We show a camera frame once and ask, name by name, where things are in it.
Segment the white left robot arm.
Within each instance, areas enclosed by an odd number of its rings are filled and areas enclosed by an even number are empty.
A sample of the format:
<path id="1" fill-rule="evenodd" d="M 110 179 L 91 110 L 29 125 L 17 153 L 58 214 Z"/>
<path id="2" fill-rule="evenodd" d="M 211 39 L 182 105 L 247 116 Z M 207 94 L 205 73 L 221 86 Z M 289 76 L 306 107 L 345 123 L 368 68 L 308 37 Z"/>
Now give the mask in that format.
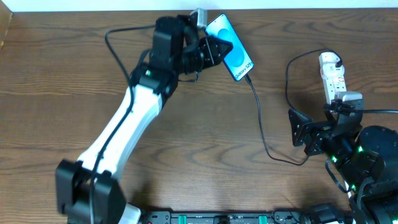
<path id="1" fill-rule="evenodd" d="M 206 11 L 164 16 L 152 25 L 152 47 L 135 69 L 124 72 L 126 94 L 103 132 L 75 162 L 62 160 L 55 171 L 57 210 L 70 223 L 138 223 L 141 210 L 129 204 L 120 180 L 145 129 L 172 96 L 181 74 L 199 74 L 219 65 L 231 42 L 200 37 Z"/>

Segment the blue Galaxy smartphone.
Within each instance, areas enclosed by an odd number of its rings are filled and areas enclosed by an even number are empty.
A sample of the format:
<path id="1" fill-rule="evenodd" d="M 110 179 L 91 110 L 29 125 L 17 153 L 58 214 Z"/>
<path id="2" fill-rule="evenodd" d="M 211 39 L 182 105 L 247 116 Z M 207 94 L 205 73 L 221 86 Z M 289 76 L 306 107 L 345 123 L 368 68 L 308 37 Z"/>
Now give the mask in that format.
<path id="1" fill-rule="evenodd" d="M 234 81 L 241 81 L 254 68 L 254 62 L 225 13 L 221 13 L 207 24 L 205 34 L 227 44 L 228 53 L 223 56 L 223 63 Z"/>

